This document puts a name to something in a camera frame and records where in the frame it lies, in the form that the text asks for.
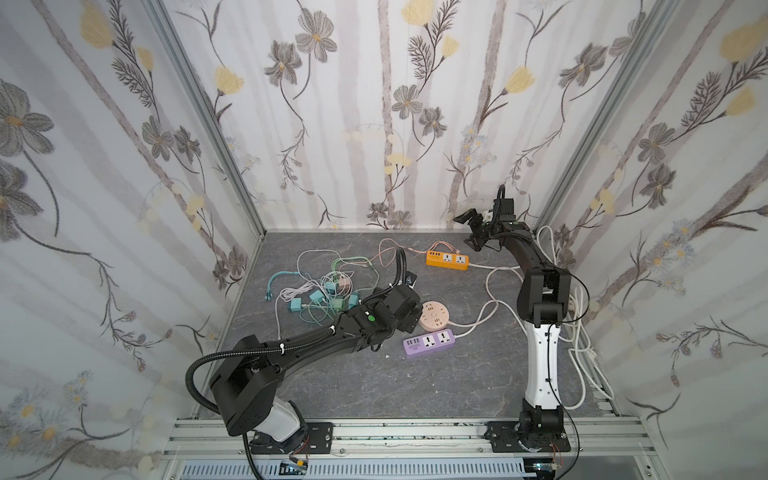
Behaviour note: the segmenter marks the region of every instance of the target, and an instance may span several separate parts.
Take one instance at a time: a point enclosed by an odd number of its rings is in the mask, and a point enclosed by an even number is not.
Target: robotic arm
[[[571,274],[547,260],[528,225],[517,221],[515,201],[505,198],[504,185],[498,188],[492,210],[479,214],[473,208],[453,220],[469,224],[472,235],[465,242],[474,251],[479,252],[489,240],[498,240],[524,273],[517,311],[528,335],[528,388],[514,432],[494,432],[494,436],[514,436],[523,449],[531,452],[550,442],[567,451],[561,435],[564,409],[558,392],[557,342],[568,314]]]
[[[212,353],[187,370],[187,391],[202,406],[220,413],[232,435],[251,430],[261,445],[281,452],[296,450],[307,438],[307,424],[292,402],[275,396],[280,383],[303,366],[336,353],[365,348],[377,351],[396,329],[412,333],[422,315],[419,295],[406,284],[415,276],[406,271],[406,254],[397,250],[397,274],[386,289],[377,289],[358,306],[342,312],[327,328],[300,336],[260,343],[255,335],[241,339],[233,350]],[[216,403],[194,385],[194,371],[223,359],[210,381]]]

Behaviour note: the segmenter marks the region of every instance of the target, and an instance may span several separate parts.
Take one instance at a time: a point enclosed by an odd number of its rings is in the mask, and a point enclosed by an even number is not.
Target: orange power strip
[[[429,250],[427,252],[427,265],[442,266],[443,268],[452,268],[454,270],[467,270],[469,268],[469,257],[460,253]]]

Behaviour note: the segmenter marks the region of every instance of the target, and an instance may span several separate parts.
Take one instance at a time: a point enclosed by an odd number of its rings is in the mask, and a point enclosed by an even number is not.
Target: floral wallpaper
[[[6,2],[0,42],[4,475],[146,478],[258,239],[140,4]]]
[[[767,129],[765,2],[682,2],[552,224],[677,480],[765,478]]]
[[[652,2],[165,0],[269,228],[535,220]]]

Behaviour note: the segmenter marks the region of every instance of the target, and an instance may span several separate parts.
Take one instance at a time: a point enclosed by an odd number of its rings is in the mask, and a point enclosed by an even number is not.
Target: metal corner post
[[[168,53],[168,56],[174,65],[174,70],[179,76],[191,104],[197,112],[198,117],[203,122],[209,138],[214,143],[214,149],[221,159],[222,167],[227,172],[227,177],[231,180],[235,192],[240,199],[240,203],[246,211],[251,227],[255,230],[257,236],[260,239],[263,239],[264,234],[266,233],[264,223],[250,199],[250,192],[248,191],[245,182],[243,182],[243,178],[240,176],[240,172],[237,169],[237,163],[232,157],[230,149],[227,147],[227,142],[224,140],[224,135],[219,127],[219,122],[216,120],[216,116],[210,108],[210,102],[206,97],[205,90],[195,75],[194,68],[181,44],[181,40],[174,28],[173,22],[168,16],[168,10],[166,10],[163,0],[141,0],[141,3],[149,14],[157,35],[163,42],[165,51]]]
[[[587,132],[581,138],[551,197],[547,200],[536,223],[535,229],[537,231],[554,220],[558,208],[560,208],[565,196],[568,195],[568,192],[573,187],[581,168],[587,163],[595,144],[600,140],[605,128],[609,125],[611,117],[613,117],[620,103],[626,97],[633,80],[643,63],[650,57],[650,53],[664,32],[664,27],[679,4],[680,0],[657,0],[654,3],[647,20],[641,26],[637,41],[632,44],[632,48],[621,64],[613,84],[611,84],[608,93],[598,107],[597,113],[592,118]]]

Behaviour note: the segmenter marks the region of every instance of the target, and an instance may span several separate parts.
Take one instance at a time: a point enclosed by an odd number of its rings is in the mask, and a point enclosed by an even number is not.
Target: gray marble tabletop
[[[268,233],[222,348],[229,349],[251,334],[261,341],[276,338],[274,300],[264,301],[266,283],[277,271],[295,271],[296,257],[301,252],[331,249],[343,257],[372,257],[378,253],[381,239],[387,237],[417,250],[425,250],[436,240],[446,240],[467,253],[473,263],[516,264],[506,250],[495,252],[485,248],[482,252],[473,252],[463,243],[467,233]],[[457,323],[476,321],[480,307],[488,300],[485,277],[489,270],[459,271],[426,266],[424,255],[407,251],[406,254],[409,270],[419,276],[415,289],[422,300],[445,304],[451,320]],[[386,260],[391,255],[391,251],[386,253]],[[306,253],[300,267],[317,278],[331,270],[335,258],[334,253]],[[376,268],[381,274],[379,285],[392,281],[394,263],[382,268],[377,262]],[[345,270],[355,271],[355,288],[371,286],[376,280],[370,268]],[[301,283],[298,276],[282,275],[273,281],[272,291],[276,295],[282,288],[297,287]],[[521,283],[513,272],[494,273],[489,285],[497,298],[515,305]],[[316,328],[304,323],[298,313],[291,313],[282,301],[278,304],[278,315],[283,337]],[[456,333],[465,331],[453,329]],[[413,334],[398,331],[377,353],[366,349],[315,362],[287,378],[277,395],[293,400],[306,418],[518,416],[528,381],[528,344],[506,308],[500,308],[473,333],[458,339],[453,348],[415,359],[406,358],[402,341],[422,332],[420,326]],[[581,396],[581,384],[565,352],[566,345],[558,354],[558,381],[562,402],[572,405]],[[588,388],[584,404],[571,414],[600,415],[591,389]]]

